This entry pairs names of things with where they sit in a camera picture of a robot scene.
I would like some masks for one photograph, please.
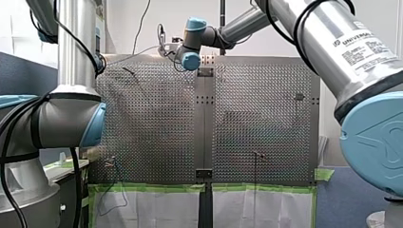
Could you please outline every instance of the blue joint cap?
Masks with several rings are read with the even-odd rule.
[[[184,69],[193,71],[201,65],[201,57],[195,52],[186,52],[182,57],[182,66]]]
[[[187,20],[186,30],[190,32],[205,31],[207,22],[201,18],[191,17]]]
[[[0,96],[0,109],[19,105],[26,102],[32,98],[36,98],[35,95],[4,95]]]
[[[354,171],[373,186],[403,197],[403,92],[358,104],[341,130],[343,155]]]
[[[90,147],[101,143],[106,114],[106,104],[100,103],[91,121],[86,126],[80,147]]]

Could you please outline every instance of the label sticker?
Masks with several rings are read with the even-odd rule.
[[[335,40],[333,45],[357,76],[378,64],[398,59],[367,29],[358,29],[343,35]]]

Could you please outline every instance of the white cloth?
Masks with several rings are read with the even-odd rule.
[[[313,194],[213,193],[214,228],[311,228]]]
[[[107,193],[101,204],[97,193],[93,207],[96,228],[198,228],[200,193]]]

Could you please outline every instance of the perforated metal panel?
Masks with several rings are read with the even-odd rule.
[[[215,182],[313,181],[317,76],[298,59],[218,57],[215,87]]]
[[[97,80],[107,112],[90,181],[115,181],[105,160],[116,156],[125,181],[194,183],[197,168],[213,168],[214,182],[312,183],[318,77],[295,58],[204,60],[213,77],[151,56],[108,66]]]
[[[109,64],[97,80],[107,111],[101,158],[90,180],[114,181],[105,160],[116,156],[125,181],[195,182],[194,81],[194,73],[179,73],[158,57]]]

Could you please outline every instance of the universal robots logo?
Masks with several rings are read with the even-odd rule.
[[[333,45],[335,46],[335,48],[337,48],[339,45],[341,45],[340,40],[336,40]]]

